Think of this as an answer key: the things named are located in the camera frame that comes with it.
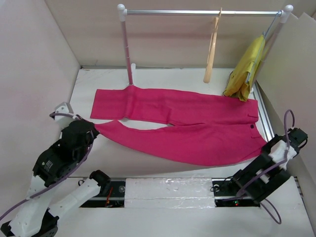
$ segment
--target clothing rack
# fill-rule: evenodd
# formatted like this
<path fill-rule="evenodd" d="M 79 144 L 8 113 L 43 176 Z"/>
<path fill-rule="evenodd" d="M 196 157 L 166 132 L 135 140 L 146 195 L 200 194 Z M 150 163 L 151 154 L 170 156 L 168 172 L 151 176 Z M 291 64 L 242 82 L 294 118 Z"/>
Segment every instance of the clothing rack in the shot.
<path fill-rule="evenodd" d="M 293 11 L 292 5 L 287 5 L 282 11 L 222 11 L 221 16 L 279 16 L 280 23 L 284 24 L 287 21 L 290 13 Z M 126 32 L 126 23 L 125 19 L 128 15 L 171 15 L 171 16 L 218 16 L 220 11 L 205 11 L 205 10 L 128 10 L 123 4 L 118 5 L 118 14 L 119 20 L 121 21 L 122 34 L 123 34 L 123 43 L 127 67 L 128 81 L 130 85 L 133 85 L 133 71 L 132 65 L 130 63 L 129 49 L 128 49 L 128 40 Z"/>

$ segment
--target yellow cloth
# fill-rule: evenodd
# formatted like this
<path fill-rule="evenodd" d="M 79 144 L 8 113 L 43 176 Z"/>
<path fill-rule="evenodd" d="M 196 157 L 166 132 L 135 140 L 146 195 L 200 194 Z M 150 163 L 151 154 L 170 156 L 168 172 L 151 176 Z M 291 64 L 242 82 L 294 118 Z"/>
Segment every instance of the yellow cloth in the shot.
<path fill-rule="evenodd" d="M 241 60 L 229 77 L 229 82 L 224 91 L 225 96 L 238 97 L 241 101 L 247 101 L 252 86 L 252 79 L 261 60 L 264 45 L 265 39 L 263 36 L 260 36 L 248 47 L 247 51 L 242 56 Z M 252 75 L 249 78 L 249 82 L 246 82 L 247 76 L 251 72 L 257 55 L 258 59 L 254 66 Z"/>

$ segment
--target purple cable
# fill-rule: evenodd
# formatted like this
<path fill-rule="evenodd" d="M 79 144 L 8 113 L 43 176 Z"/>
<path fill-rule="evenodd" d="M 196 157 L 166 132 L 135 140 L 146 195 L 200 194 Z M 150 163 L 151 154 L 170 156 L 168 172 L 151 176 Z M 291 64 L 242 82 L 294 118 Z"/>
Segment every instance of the purple cable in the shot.
<path fill-rule="evenodd" d="M 284 164 L 287 162 L 287 154 L 288 154 L 288 149 L 290 148 L 290 140 L 288 138 L 288 133 L 287 133 L 287 123 L 286 123 L 286 118 L 287 118 L 287 114 L 288 113 L 292 114 L 292 118 L 293 118 L 293 122 L 292 122 L 292 127 L 294 127 L 295 125 L 295 117 L 294 117 L 294 113 L 292 110 L 287 110 L 284 114 L 284 131 L 285 131 L 285 137 L 286 137 L 286 143 L 287 143 L 287 150 L 284 151 L 284 157 L 283 160 L 272 165 L 271 167 L 269 167 L 268 169 L 262 171 L 260 174 L 258 174 L 257 176 L 253 177 L 251 180 L 249 180 L 236 194 L 237 197 L 240 197 L 241 195 L 243 195 L 245 193 L 245 189 L 252 184 L 254 181 L 256 181 L 257 179 L 259 179 L 261 176 L 263 176 L 264 174 L 268 173 L 270 170 L 279 167 L 281 164 Z"/>
<path fill-rule="evenodd" d="M 262 207 L 267 211 L 267 213 L 272 217 L 272 219 L 279 225 L 282 224 L 282 219 L 281 219 L 281 216 L 279 214 L 279 212 L 277 211 L 276 207 L 272 204 L 272 202 L 270 202 L 269 200 L 265 199 L 270 205 L 271 207 L 275 210 L 276 214 L 277 214 L 277 217 L 278 217 L 278 220 L 274 217 L 274 215 L 267 209 L 267 207 L 263 204 L 263 203 L 260 203 L 262 205 Z"/>
<path fill-rule="evenodd" d="M 69 114 L 62 114 L 62 113 L 51 113 L 49 116 L 50 116 L 50 117 L 53 117 L 53 116 L 65 116 L 65 117 L 73 118 L 72 115 L 69 115 Z M 81 161 L 76 165 L 76 167 L 75 167 L 72 171 L 70 171 L 65 177 L 63 177 L 62 179 L 60 179 L 58 182 L 56 182 L 56 183 L 50 185 L 49 187 L 43 189 L 42 191 L 40 191 L 40 192 L 38 192 L 38 193 L 36 193 L 36 194 L 31 195 L 30 198 L 36 198 L 37 196 L 46 193 L 47 191 L 49 191 L 49 190 L 51 190 L 52 188 L 54 188 L 54 187 L 56 187 L 57 185 L 59 185 L 61 182 L 65 181 L 70 175 L 72 175 L 72 174 L 82 165 L 82 163 L 84 163 L 84 162 L 87 160 L 88 155 L 89 155 L 89 153 L 90 153 L 90 151 L 91 151 L 91 149 L 92 149 L 92 145 L 93 145 L 93 143 L 92 143 L 92 144 L 90 145 L 90 147 L 88 148 L 88 151 L 87 151 L 87 153 L 85 154 L 85 156 L 82 158 L 82 160 L 81 160 Z M 19 207 L 20 205 L 26 203 L 27 201 L 28 201 L 27 199 L 24 199 L 24 200 L 20 201 L 19 203 L 15 204 L 15 205 L 14 205 L 13 207 L 11 207 L 8 211 L 6 211 L 2 216 L 0 216 L 0 221 L 1 221 L 4 217 L 6 217 L 11 211 L 13 211 L 14 209 L 16 209 L 16 208 Z"/>
<path fill-rule="evenodd" d="M 65 117 L 73 118 L 76 115 L 70 115 L 70 114 L 64 114 L 64 113 L 51 113 L 49 116 L 51 118 L 55 117 L 55 116 L 65 116 Z"/>

